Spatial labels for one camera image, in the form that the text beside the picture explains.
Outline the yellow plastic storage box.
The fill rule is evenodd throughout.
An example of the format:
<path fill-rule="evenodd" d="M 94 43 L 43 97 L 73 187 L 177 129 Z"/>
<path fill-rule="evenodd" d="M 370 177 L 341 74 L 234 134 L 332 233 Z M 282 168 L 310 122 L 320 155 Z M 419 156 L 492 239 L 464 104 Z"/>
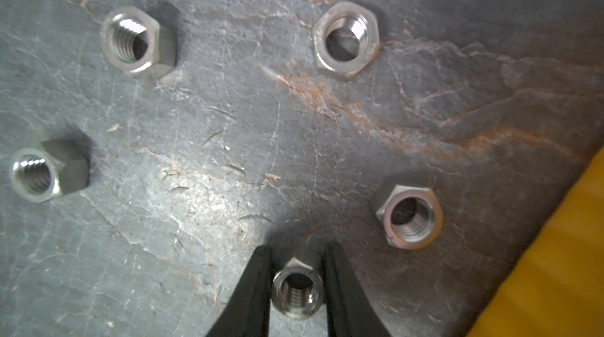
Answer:
<path fill-rule="evenodd" d="M 603 334 L 602 151 L 569 190 L 469 334 Z"/>

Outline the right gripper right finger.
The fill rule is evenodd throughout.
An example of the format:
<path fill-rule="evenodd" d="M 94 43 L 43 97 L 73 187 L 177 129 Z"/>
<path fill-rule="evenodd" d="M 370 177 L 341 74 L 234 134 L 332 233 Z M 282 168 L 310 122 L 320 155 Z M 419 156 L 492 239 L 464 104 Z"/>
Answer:
<path fill-rule="evenodd" d="M 326 246 L 323 270 L 329 336 L 389 336 L 338 242 Z"/>

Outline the steel hex nut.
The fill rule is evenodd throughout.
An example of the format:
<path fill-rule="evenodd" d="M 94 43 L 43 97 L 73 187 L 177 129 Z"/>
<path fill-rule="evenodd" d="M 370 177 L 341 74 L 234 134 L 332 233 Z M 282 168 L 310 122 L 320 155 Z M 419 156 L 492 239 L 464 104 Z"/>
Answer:
<path fill-rule="evenodd" d="M 336 3 L 312 30 L 316 66 L 349 81 L 378 56 L 380 36 L 374 12 L 352 2 Z"/>
<path fill-rule="evenodd" d="M 108 13 L 100 28 L 100 41 L 109 63 L 130 77 L 157 79 L 176 65 L 174 31 L 137 7 Z"/>
<path fill-rule="evenodd" d="M 321 259 L 292 256 L 273 277 L 271 300 L 286 317 L 298 321 L 313 317 L 325 302 Z"/>
<path fill-rule="evenodd" d="M 9 179 L 23 199 L 44 203 L 81 191 L 89 183 L 85 154 L 67 140 L 46 140 L 16 151 Z"/>
<path fill-rule="evenodd" d="M 431 188 L 385 182 L 372 197 L 371 210 L 388 244 L 401 250 L 429 246 L 444 224 L 444 212 Z"/>

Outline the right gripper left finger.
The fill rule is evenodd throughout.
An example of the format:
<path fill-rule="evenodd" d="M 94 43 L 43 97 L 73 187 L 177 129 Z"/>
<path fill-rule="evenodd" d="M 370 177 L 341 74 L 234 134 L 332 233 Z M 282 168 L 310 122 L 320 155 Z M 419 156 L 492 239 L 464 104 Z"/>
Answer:
<path fill-rule="evenodd" d="M 207 336 L 268 336 L 271 285 L 272 249 L 259 246 Z"/>

